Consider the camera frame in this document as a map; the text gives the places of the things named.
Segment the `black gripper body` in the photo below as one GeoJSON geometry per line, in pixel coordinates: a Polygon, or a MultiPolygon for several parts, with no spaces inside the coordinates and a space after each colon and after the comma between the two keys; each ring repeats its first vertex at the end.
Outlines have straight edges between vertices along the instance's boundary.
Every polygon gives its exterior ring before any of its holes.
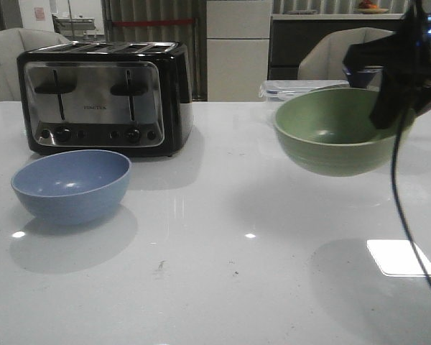
{"type": "Polygon", "coordinates": [[[418,115],[431,109],[431,1],[412,1],[398,30],[389,36],[351,45],[343,59],[351,71],[372,66],[412,76],[418,115]]]}

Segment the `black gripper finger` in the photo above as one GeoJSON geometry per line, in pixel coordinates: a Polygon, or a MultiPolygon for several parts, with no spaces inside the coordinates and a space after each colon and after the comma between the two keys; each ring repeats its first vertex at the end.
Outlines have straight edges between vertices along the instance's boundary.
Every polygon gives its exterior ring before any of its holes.
{"type": "Polygon", "coordinates": [[[382,70],[381,85],[369,116],[376,129],[389,128],[405,111],[413,107],[416,90],[411,75],[382,70]]]}

